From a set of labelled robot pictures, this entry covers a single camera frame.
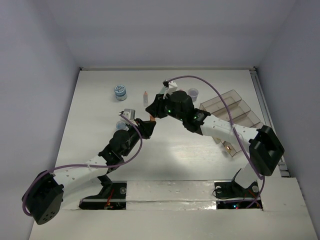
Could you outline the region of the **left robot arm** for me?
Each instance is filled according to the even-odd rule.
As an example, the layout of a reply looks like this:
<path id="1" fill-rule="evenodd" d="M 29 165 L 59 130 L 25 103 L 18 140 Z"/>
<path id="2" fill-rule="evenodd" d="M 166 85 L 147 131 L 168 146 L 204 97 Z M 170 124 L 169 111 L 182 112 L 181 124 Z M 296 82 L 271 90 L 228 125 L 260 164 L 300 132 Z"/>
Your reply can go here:
<path id="1" fill-rule="evenodd" d="M 151 137 L 156 122 L 136 118 L 126 125 L 128 130 L 117 130 L 108 145 L 86 163 L 61 165 L 39 173 L 22 196 L 24 214 L 38 225 L 47 223 L 72 190 L 95 178 L 99 181 L 93 186 L 94 193 L 101 198 L 108 196 L 112 185 L 108 173 L 134 159 L 124 160 L 136 145 L 142 146 Z"/>

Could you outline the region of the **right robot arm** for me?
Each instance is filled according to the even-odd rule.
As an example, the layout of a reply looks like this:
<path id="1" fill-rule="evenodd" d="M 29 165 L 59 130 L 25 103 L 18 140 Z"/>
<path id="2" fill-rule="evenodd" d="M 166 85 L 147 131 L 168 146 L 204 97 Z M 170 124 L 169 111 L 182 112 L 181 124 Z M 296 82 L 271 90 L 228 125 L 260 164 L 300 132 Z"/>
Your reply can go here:
<path id="1" fill-rule="evenodd" d="M 182 90 L 157 94 L 145 110 L 154 118 L 170 116 L 180 120 L 192 133 L 238 145 L 249 159 L 230 183 L 230 190 L 235 196 L 246 193 L 259 177 L 271 176 L 285 152 L 271 127 L 263 125 L 261 128 L 250 128 L 231 124 L 194 107 L 191 97 Z"/>

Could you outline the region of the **clear jar blue contents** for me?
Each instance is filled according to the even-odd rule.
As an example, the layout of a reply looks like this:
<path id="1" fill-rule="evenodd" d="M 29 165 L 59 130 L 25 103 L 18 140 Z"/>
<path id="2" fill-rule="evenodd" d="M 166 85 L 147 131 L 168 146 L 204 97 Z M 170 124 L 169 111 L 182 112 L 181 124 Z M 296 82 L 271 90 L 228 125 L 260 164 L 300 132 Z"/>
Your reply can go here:
<path id="1" fill-rule="evenodd" d="M 126 123 L 124 121 L 121 121 L 121 120 L 116 123 L 115 127 L 116 127 L 117 130 L 125 130 L 125 131 L 127 130 Z"/>

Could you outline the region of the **blue lidded paint jar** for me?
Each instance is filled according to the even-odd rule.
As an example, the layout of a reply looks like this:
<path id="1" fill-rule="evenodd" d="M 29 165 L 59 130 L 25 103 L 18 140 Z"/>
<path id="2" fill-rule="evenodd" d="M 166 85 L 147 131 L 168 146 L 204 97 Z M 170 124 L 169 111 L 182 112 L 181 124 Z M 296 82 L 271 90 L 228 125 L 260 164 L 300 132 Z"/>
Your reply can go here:
<path id="1" fill-rule="evenodd" d="M 118 101 L 124 101 L 127 99 L 126 87 L 122 84 L 114 87 L 114 94 Z"/>

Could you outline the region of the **clear jar purple contents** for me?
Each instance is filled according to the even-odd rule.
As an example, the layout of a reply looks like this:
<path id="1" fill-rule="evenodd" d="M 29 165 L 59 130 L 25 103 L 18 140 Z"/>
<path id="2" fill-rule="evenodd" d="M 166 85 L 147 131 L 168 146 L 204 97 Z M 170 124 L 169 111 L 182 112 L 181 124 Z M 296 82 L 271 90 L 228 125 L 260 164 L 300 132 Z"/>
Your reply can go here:
<path id="1" fill-rule="evenodd" d="M 187 93 L 191 97 L 192 102 L 197 101 L 199 96 L 199 91 L 196 88 L 190 88 Z"/>

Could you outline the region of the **silver foil strip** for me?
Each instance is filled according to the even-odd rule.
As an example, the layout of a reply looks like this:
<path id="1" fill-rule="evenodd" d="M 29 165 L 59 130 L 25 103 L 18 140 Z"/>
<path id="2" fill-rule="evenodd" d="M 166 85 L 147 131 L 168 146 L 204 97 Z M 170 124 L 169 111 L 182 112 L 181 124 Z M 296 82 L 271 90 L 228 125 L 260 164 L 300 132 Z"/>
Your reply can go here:
<path id="1" fill-rule="evenodd" d="M 212 180 L 129 181 L 126 209 L 130 211 L 216 210 Z"/>

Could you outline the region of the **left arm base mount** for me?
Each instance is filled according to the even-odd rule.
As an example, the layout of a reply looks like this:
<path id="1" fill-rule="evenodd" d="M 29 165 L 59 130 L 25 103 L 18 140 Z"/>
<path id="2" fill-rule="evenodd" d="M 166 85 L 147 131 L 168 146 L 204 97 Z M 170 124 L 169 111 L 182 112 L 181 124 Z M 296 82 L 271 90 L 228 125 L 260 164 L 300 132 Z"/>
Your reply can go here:
<path id="1" fill-rule="evenodd" d="M 81 210 L 125 210 L 127 208 L 127 182 L 112 182 L 107 176 L 98 177 L 102 188 L 96 195 L 80 200 Z"/>

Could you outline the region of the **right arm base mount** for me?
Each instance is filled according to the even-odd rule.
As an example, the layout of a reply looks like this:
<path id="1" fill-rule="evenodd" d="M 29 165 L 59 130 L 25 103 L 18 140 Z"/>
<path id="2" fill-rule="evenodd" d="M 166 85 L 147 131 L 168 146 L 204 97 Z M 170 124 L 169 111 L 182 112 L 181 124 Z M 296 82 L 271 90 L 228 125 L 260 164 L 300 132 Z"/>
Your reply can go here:
<path id="1" fill-rule="evenodd" d="M 239 170 L 232 180 L 214 183 L 212 195 L 216 198 L 217 210 L 263 209 L 257 180 L 244 188 L 236 182 Z"/>

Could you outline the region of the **aluminium rail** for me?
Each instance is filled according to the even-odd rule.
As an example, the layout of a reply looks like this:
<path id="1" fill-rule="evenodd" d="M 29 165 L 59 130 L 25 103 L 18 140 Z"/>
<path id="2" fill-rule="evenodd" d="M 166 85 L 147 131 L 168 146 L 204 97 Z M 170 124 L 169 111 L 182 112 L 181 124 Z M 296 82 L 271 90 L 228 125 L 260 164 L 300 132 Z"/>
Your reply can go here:
<path id="1" fill-rule="evenodd" d="M 270 115 L 270 111 L 262 90 L 262 86 L 259 80 L 259 76 L 258 76 L 258 72 L 257 69 L 254 67 L 252 69 L 249 70 L 250 76 L 251 76 L 251 80 L 257 95 L 257 99 L 261 108 L 261 112 L 262 112 L 262 116 L 263 116 L 263 120 L 265 125 L 271 127 L 273 129 L 273 131 L 275 132 L 276 130 L 274 129 L 274 124 Z M 290 178 L 291 174 L 290 171 L 288 169 L 287 163 L 285 162 L 284 157 L 282 156 L 281 159 L 278 162 L 278 167 L 280 175 L 282 178 Z"/>

